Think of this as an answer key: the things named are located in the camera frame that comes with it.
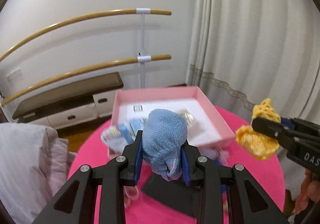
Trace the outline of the person's right hand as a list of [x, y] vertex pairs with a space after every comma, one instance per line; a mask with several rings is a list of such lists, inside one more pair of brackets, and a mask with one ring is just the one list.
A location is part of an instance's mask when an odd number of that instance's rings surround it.
[[320, 198], [320, 187], [319, 181], [312, 180], [312, 172], [309, 170], [305, 171], [305, 179], [301, 185], [300, 195], [295, 202], [295, 212], [299, 214], [304, 211], [309, 201], [317, 203]]

